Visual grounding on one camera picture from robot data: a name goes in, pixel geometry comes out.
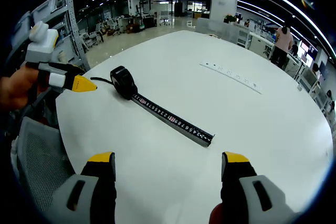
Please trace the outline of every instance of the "white round table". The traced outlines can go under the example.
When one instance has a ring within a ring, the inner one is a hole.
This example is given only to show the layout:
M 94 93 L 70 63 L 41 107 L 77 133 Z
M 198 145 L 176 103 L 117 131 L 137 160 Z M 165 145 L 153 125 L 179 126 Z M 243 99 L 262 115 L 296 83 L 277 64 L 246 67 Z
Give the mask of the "white round table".
M 253 80 L 262 94 L 200 65 L 215 62 Z M 221 202 L 223 151 L 245 155 L 302 211 L 332 161 L 323 114 L 297 83 L 266 59 L 191 31 L 151 39 L 97 65 L 86 77 L 110 79 L 125 66 L 143 96 L 215 134 L 201 147 L 113 86 L 57 98 L 62 139 L 80 173 L 94 154 L 115 152 L 117 223 L 207 223 Z

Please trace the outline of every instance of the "pink shirt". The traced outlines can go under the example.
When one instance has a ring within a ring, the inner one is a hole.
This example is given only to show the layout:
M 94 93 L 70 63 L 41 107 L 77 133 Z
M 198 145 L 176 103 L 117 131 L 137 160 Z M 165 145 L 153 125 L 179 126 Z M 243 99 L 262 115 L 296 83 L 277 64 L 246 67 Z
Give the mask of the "pink shirt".
M 292 34 L 290 34 L 290 29 L 287 28 L 287 33 L 284 34 L 282 32 L 282 27 L 279 27 L 277 29 L 277 33 L 279 34 L 279 39 L 278 41 L 275 43 L 276 47 L 280 48 L 281 50 L 288 52 L 288 48 L 292 47 L 293 45 L 293 36 Z

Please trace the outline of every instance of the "floor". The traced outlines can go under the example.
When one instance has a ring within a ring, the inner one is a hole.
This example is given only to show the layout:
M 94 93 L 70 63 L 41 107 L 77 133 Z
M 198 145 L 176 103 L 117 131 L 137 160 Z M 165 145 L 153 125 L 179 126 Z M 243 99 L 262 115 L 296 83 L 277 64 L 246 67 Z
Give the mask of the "floor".
M 104 35 L 104 42 L 93 46 L 86 53 L 90 67 L 95 67 L 99 63 L 120 53 L 121 51 L 138 45 L 147 40 L 173 33 L 180 30 L 194 30 L 196 20 L 190 17 L 172 17 L 170 25 L 157 25 L 136 34 L 119 34 L 114 36 Z

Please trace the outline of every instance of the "potted plant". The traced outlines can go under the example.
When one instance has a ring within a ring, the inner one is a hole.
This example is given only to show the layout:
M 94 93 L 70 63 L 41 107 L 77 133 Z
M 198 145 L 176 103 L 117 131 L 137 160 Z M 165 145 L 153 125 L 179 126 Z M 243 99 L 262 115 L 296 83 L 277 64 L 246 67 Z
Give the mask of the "potted plant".
M 224 22 L 228 24 L 230 22 L 236 22 L 236 21 L 237 21 L 236 17 L 232 16 L 231 14 L 226 15 L 224 18 Z

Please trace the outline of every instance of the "black tape measure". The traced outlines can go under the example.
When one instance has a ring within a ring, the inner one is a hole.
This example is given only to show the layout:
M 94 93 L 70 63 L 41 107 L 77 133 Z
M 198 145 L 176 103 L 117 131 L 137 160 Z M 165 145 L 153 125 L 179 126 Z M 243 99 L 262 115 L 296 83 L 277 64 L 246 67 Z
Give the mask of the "black tape measure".
M 138 93 L 131 73 L 123 66 L 119 66 L 110 72 L 110 77 L 117 92 L 127 100 L 133 100 L 135 103 L 155 115 L 161 121 L 176 129 L 183 135 L 202 146 L 209 146 L 214 136 L 201 130 L 195 125 L 188 123 L 179 116 L 169 112 L 168 110 L 158 106 L 146 97 Z M 103 80 L 101 78 L 92 77 L 92 80 Z

